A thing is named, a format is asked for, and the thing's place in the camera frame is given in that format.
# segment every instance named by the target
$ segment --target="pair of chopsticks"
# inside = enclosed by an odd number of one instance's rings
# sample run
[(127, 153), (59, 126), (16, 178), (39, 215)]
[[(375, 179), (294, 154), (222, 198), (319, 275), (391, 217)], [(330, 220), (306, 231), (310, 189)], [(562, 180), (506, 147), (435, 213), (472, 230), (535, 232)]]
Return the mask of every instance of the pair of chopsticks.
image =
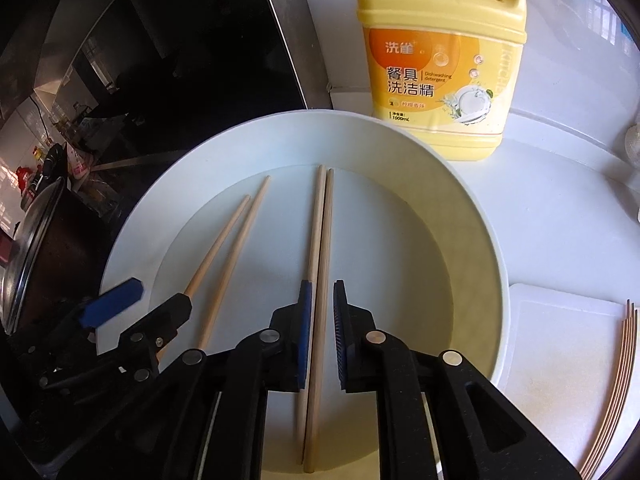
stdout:
[[(247, 213), (247, 216), (244, 219), (244, 223), (242, 224), (242, 227), (238, 233), (238, 236), (236, 237), (236, 240), (234, 241), (234, 244), (231, 247), (228, 257), (226, 258), (225, 264), (222, 269), (222, 273), (220, 275), (218, 286), (216, 287), (216, 291), (207, 309), (206, 320), (202, 325), (202, 329), (198, 337), (197, 347), (200, 348), (201, 350), (204, 350), (207, 344), (209, 343), (211, 332), (213, 331), (213, 326), (216, 322), (216, 318), (218, 317), (218, 313), (220, 311), (220, 305), (222, 305), (222, 300), (225, 297), (226, 288), (228, 287), (229, 282), (231, 281), (231, 275), (233, 274), (234, 268), (236, 267), (236, 263), (238, 262), (238, 258), (240, 257), (240, 253), (242, 251), (242, 247), (244, 246), (244, 242), (246, 241), (249, 231), (251, 230), (251, 227), (254, 224), (255, 217), (258, 213), (258, 209), (260, 208), (260, 204), (262, 203), (262, 199), (264, 197), (265, 192), (267, 191), (270, 181), (271, 181), (270, 176), (265, 177), (265, 179), (262, 181), (262, 185), (260, 186), (260, 189), (258, 190), (258, 193), (255, 196), (254, 202), (251, 204), (251, 208), (249, 209), (249, 212)], [(191, 281), (189, 282), (189, 285), (187, 285), (187, 288), (184, 289), (184, 295), (188, 296), (191, 301), (193, 301), (193, 297), (196, 291), (198, 290), (198, 288), (200, 287), (200, 284), (202, 283), (202, 280), (204, 279), (205, 274), (209, 270), (209, 267), (211, 266), (213, 259), (218, 254), (218, 251), (220, 250), (222, 245), (225, 243), (227, 237), (229, 236), (229, 233), (232, 231), (232, 229), (236, 225), (236, 222), (238, 222), (238, 219), (241, 217), (242, 213), (246, 209), (249, 203), (249, 200), (251, 200), (251, 196), (245, 195), (244, 198), (242, 199), (242, 202), (240, 202), (240, 204), (238, 205), (238, 208), (236, 208), (234, 213), (231, 215), (231, 218), (229, 219), (229, 221), (222, 228), (222, 231), (220, 231), (220, 234), (218, 234), (218, 237), (213, 242), (213, 245), (207, 252), (202, 263), (198, 266), (198, 269), (193, 275)], [(162, 348), (161, 351), (159, 351), (158, 354), (156, 354), (158, 357), (158, 361), (162, 358), (162, 355), (164, 354), (165, 349), (166, 347)]]
[(616, 379), (607, 405), (607, 411), (605, 412), (596, 439), (587, 454), (584, 464), (580, 468), (580, 476), (582, 476), (584, 480), (591, 480), (600, 466), (620, 421), (622, 409), (625, 406), (626, 395), (628, 394), (631, 383), (634, 360), (636, 358), (637, 334), (638, 311), (635, 308), (635, 304), (626, 300), (626, 316), (622, 322), (622, 342), (620, 344), (620, 358), (618, 359)]
[(307, 279), (312, 283), (311, 327), (308, 352), (308, 383), (298, 394), (296, 441), (305, 473), (313, 473), (318, 461), (320, 395), (324, 368), (331, 225), (334, 209), (334, 170), (318, 168), (311, 228)]

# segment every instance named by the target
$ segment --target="dishwashing detergent bottle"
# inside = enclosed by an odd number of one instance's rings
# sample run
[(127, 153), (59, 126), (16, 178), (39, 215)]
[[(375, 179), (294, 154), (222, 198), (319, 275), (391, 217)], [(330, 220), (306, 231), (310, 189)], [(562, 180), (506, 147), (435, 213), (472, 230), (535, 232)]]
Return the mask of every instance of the dishwashing detergent bottle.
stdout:
[(525, 0), (358, 0), (374, 116), (450, 160), (502, 140), (522, 46)]

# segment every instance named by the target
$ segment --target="round metal joint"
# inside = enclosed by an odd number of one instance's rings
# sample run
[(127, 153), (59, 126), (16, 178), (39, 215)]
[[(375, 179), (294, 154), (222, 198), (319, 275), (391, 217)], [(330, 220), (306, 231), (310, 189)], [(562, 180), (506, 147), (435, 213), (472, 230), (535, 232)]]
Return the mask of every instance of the round metal joint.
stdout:
[(453, 350), (449, 350), (442, 354), (442, 360), (448, 365), (458, 366), (459, 364), (462, 364), (462, 355)]
[(193, 366), (202, 361), (202, 352), (199, 350), (187, 350), (182, 354), (182, 362), (187, 366)]
[(365, 336), (367, 341), (374, 345), (380, 345), (386, 341), (386, 335), (384, 332), (380, 332), (380, 330), (372, 330), (371, 332), (367, 332)]
[(275, 343), (278, 339), (280, 339), (280, 333), (273, 328), (260, 332), (260, 341), (263, 343)]
[(136, 370), (136, 373), (133, 374), (133, 378), (141, 383), (143, 381), (146, 381), (149, 378), (149, 370), (147, 370), (146, 368), (140, 368), (140, 370)]

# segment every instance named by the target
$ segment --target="bottle label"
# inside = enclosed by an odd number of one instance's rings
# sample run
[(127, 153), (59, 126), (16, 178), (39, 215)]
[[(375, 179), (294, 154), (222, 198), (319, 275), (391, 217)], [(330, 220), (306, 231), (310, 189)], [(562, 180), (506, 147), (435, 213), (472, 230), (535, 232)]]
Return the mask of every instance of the bottle label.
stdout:
[(521, 45), (430, 30), (364, 33), (377, 118), (425, 130), (502, 132)]

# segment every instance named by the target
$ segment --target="black cable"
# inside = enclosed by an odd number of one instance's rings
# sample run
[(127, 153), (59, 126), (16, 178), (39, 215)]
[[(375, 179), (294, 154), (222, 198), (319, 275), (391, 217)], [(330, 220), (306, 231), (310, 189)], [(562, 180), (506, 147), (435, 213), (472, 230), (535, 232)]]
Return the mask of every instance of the black cable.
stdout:
[(45, 132), (45, 134), (47, 134), (47, 139), (49, 139), (51, 141), (51, 143), (53, 144), (53, 139), (49, 136), (49, 130), (47, 130), (47, 125), (44, 123), (44, 119), (42, 118), (42, 111), (40, 111), (40, 107), (38, 106), (36, 100), (33, 98), (32, 95), (29, 96), (29, 99), (31, 99), (31, 102), (38, 109), (38, 115), (40, 116), (40, 121), (42, 122), (42, 126), (44, 126), (44, 132)]

